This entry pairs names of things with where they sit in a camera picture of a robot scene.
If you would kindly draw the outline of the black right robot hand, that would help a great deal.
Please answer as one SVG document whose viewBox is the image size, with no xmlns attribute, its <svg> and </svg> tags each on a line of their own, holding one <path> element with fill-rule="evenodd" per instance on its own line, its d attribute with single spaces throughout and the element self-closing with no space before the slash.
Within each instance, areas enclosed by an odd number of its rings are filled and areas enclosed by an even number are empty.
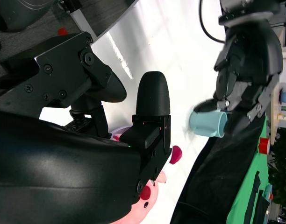
<svg viewBox="0 0 286 224">
<path fill-rule="evenodd" d="M 0 224 L 108 224 L 131 211 L 172 152 L 162 72 L 140 81 L 132 126 L 112 140 L 102 102 L 127 92 L 88 32 L 8 58 L 0 79 Z"/>
</svg>

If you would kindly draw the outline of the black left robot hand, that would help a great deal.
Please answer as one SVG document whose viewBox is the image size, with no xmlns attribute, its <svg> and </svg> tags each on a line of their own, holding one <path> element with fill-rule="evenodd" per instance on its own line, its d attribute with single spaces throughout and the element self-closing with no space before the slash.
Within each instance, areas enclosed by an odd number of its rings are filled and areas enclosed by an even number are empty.
<svg viewBox="0 0 286 224">
<path fill-rule="evenodd" d="M 229 112 L 237 123 L 261 117 L 283 70 L 281 45 L 269 22 L 254 20 L 227 28 L 214 70 L 214 95 L 194 112 Z"/>
</svg>

